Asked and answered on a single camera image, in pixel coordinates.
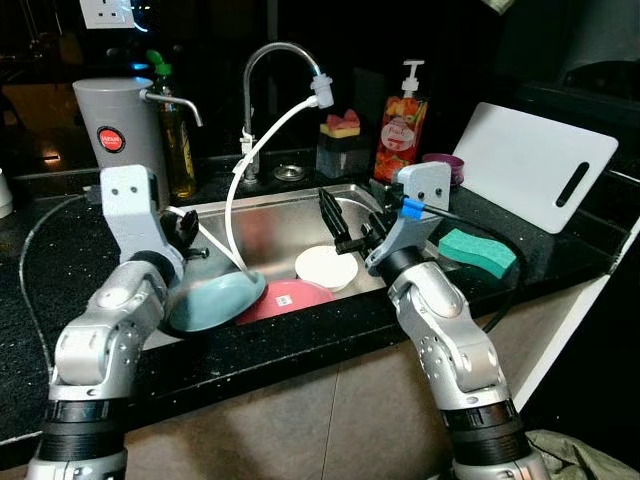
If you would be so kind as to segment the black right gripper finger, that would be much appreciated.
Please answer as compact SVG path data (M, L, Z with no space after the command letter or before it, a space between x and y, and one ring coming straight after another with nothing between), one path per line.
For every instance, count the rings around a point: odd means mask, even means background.
M344 218L337 198L332 193L325 191L324 188L317 188L317 198L319 198L320 212L326 228L332 233L335 243L342 243L344 241Z
M349 227L344 219L342 207L334 195L329 195L329 232L332 233L335 242L351 241L351 234L349 234Z

